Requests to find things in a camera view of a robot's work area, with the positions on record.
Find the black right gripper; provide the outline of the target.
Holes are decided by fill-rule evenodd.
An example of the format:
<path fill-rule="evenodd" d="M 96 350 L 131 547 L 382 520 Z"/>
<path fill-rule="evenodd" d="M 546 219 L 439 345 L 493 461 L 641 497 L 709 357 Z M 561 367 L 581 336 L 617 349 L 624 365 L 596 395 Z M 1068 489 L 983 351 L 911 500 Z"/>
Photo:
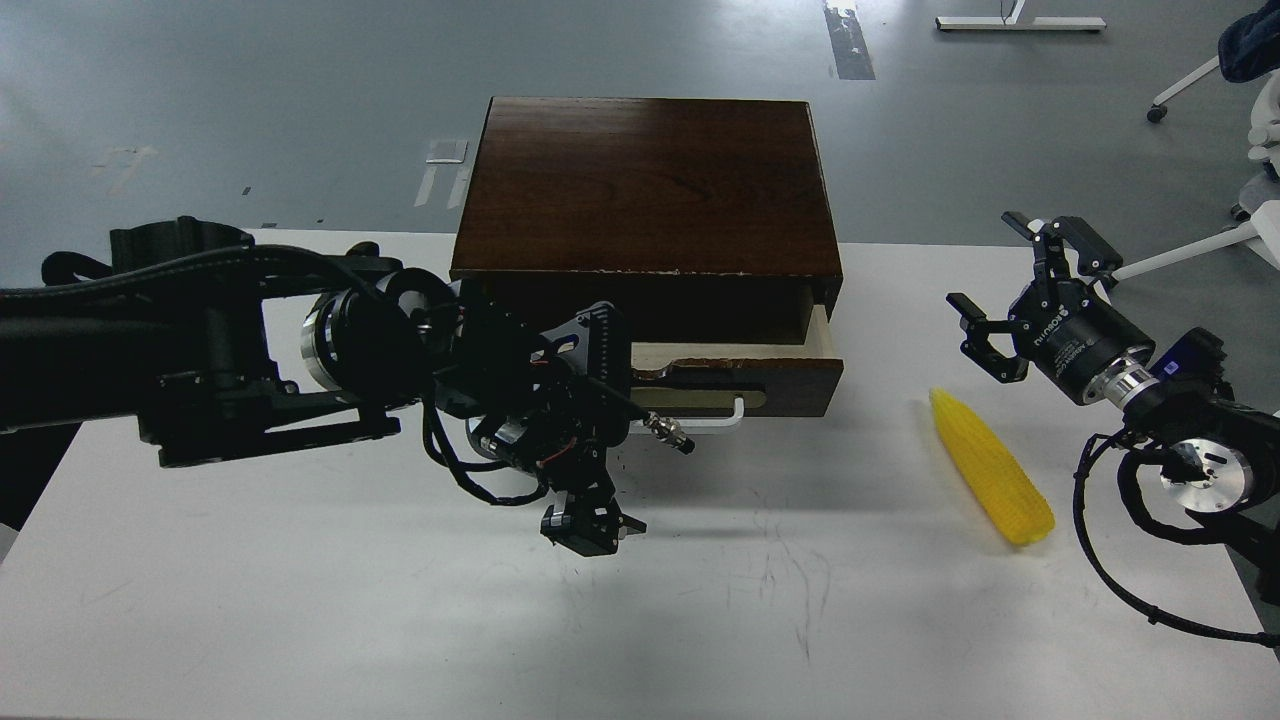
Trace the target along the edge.
<path fill-rule="evenodd" d="M 1073 279 L 1064 249 L 1076 252 L 1079 275 L 1106 290 L 1117 284 L 1114 273 L 1123 266 L 1123 256 L 1082 217 L 1057 217 L 1037 225 L 1019 211 L 1005 211 L 1001 220 L 1030 241 L 1033 282 L 1005 320 L 991 320 L 965 293 L 947 293 L 946 302 L 959 313 L 965 333 L 961 354 L 1002 384 L 1024 380 L 1032 363 L 1074 404 L 1101 401 L 1100 375 L 1123 356 L 1147 363 L 1155 342 L 1094 288 Z M 1002 355 L 989 341 L 993 334 L 1012 337 L 1016 352 Z"/>

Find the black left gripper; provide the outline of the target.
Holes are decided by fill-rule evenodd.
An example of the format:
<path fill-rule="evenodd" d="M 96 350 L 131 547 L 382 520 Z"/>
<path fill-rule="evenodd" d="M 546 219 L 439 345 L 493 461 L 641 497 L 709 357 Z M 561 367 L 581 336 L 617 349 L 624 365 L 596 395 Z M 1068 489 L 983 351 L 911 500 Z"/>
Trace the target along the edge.
<path fill-rule="evenodd" d="M 490 350 L 486 365 L 467 372 L 465 418 L 476 452 L 538 483 L 532 501 L 552 491 L 540 534 L 579 556 L 617 553 L 648 524 L 622 511 L 603 454 L 625 441 L 634 419 L 625 316 L 602 301 L 544 332 L 522 322 L 472 310 L 468 350 Z M 579 530 L 591 505 L 591 550 Z"/>

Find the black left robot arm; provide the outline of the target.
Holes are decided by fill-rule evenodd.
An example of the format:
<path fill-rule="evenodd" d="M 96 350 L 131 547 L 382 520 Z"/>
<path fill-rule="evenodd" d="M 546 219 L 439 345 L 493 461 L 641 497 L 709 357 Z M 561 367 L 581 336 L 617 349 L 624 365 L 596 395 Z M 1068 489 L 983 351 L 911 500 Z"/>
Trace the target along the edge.
<path fill-rule="evenodd" d="M 110 234 L 111 260 L 55 252 L 4 290 L 3 430 L 132 416 L 165 468 L 396 434 L 492 506 L 554 502 L 540 532 L 584 557 L 646 524 L 605 465 L 634 421 L 630 338 L 598 302 L 540 333 L 472 281 L 278 243 L 192 217 Z"/>

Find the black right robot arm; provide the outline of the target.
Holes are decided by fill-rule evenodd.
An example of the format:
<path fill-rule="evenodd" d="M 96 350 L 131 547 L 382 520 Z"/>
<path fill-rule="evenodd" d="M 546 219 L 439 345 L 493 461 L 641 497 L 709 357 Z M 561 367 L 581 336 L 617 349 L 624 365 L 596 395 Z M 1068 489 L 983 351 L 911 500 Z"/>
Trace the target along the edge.
<path fill-rule="evenodd" d="M 1179 544 L 1235 550 L 1258 569 L 1262 601 L 1276 603 L 1277 530 L 1245 510 L 1277 493 L 1277 419 L 1235 401 L 1222 341 L 1196 327 L 1156 357 L 1152 338 L 1101 296 L 1124 260 L 1085 219 L 1002 220 L 1030 243 L 1032 278 L 1002 320 L 947 296 L 963 354 L 1002 383 L 1034 366 L 1079 406 L 1111 402 L 1139 442 L 1117 469 L 1133 521 Z"/>

